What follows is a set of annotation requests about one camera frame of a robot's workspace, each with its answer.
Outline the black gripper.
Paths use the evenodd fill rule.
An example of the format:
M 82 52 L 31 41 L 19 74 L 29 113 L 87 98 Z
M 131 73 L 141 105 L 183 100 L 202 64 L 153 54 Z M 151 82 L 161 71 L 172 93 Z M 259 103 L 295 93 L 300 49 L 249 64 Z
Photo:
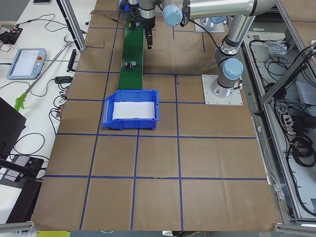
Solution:
M 133 23 L 139 22 L 141 27 L 145 30 L 147 41 L 147 49 L 152 49 L 153 34 L 152 29 L 155 26 L 155 9 L 131 8 L 129 15 L 129 28 L 133 29 Z

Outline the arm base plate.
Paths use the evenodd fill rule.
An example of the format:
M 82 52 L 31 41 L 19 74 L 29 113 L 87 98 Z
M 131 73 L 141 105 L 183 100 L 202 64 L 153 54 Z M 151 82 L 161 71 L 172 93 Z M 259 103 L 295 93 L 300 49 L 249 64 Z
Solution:
M 201 75 L 204 101 L 206 105 L 242 106 L 243 101 L 238 83 L 232 88 L 223 88 L 218 84 L 217 75 Z

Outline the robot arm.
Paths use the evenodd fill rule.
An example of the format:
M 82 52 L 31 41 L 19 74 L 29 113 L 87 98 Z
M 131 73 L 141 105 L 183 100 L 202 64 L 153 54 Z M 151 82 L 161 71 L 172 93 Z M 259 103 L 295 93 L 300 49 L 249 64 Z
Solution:
M 163 17 L 169 26 L 197 18 L 233 16 L 229 30 L 221 45 L 215 50 L 219 75 L 211 85 L 212 93 L 220 98 L 231 96 L 234 84 L 241 77 L 243 64 L 235 58 L 240 45 L 255 16 L 263 14 L 275 5 L 275 0 L 158 0 Z
M 161 0 L 128 0 L 130 10 L 136 12 L 139 16 L 141 26 L 147 40 L 147 48 L 152 49 L 153 34 L 152 29 L 155 27 L 156 5 L 160 5 Z

